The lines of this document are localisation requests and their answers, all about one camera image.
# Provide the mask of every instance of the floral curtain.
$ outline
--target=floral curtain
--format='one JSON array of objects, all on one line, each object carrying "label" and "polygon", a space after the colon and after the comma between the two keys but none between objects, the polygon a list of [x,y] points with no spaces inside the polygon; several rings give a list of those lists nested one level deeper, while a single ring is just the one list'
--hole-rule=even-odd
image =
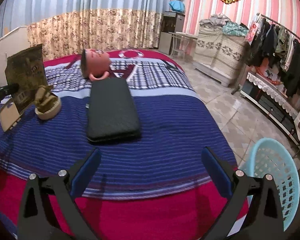
[{"label": "floral curtain", "polygon": [[158,46],[162,14],[133,9],[88,9],[28,25],[31,46],[43,44],[43,60],[80,54],[83,48]]}]

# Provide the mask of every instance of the tile floor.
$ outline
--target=tile floor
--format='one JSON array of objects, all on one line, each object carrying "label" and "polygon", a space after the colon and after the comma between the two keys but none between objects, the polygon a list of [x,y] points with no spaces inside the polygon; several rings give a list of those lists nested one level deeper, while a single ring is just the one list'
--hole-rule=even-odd
[{"label": "tile floor", "polygon": [[183,60],[173,58],[186,72],[194,90],[199,94],[212,117],[232,148],[238,166],[244,164],[250,148],[261,138],[279,141],[291,154],[296,167],[300,168],[300,154],[297,147],[263,115],[258,108],[237,92],[231,95],[231,88],[225,88],[210,77],[195,70]]}]

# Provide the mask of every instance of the silver screw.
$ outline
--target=silver screw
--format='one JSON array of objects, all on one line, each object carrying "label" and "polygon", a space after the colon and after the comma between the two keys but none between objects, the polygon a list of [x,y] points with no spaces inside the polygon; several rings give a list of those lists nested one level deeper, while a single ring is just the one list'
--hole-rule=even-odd
[{"label": "silver screw", "polygon": [[242,170],[236,170],[235,171],[235,174],[238,176],[238,177],[242,177],[244,175],[244,172]]},{"label": "silver screw", "polygon": [[66,171],[66,170],[61,170],[61,171],[58,172],[58,175],[59,175],[60,177],[64,177],[64,176],[67,175],[67,171]]},{"label": "silver screw", "polygon": [[37,175],[35,173],[31,173],[29,175],[29,179],[35,179],[37,177]]},{"label": "silver screw", "polygon": [[266,179],[267,179],[267,180],[272,180],[272,179],[273,179],[273,177],[272,177],[272,175],[271,175],[271,174],[267,174],[267,175],[266,175]]}]

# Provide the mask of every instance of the light blue laundry basket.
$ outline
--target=light blue laundry basket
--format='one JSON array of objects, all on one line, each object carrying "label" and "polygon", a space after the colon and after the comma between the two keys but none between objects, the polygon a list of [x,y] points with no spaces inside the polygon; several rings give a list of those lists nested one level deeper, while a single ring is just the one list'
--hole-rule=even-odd
[{"label": "light blue laundry basket", "polygon": [[[274,139],[260,139],[241,169],[250,177],[263,178],[268,173],[273,176],[283,208],[283,229],[286,230],[297,212],[300,198],[298,170],[289,152]],[[249,204],[251,200],[252,196],[248,196]]]}]

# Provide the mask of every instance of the pink striped wall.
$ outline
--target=pink striped wall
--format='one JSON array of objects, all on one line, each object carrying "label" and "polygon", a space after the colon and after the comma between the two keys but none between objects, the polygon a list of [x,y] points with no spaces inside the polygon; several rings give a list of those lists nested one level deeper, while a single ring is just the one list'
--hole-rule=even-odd
[{"label": "pink striped wall", "polygon": [[184,0],[186,19],[184,32],[197,34],[198,22],[214,13],[224,13],[232,21],[249,25],[256,13],[260,12],[285,25],[300,36],[299,0],[239,0],[225,4],[221,0]]}]

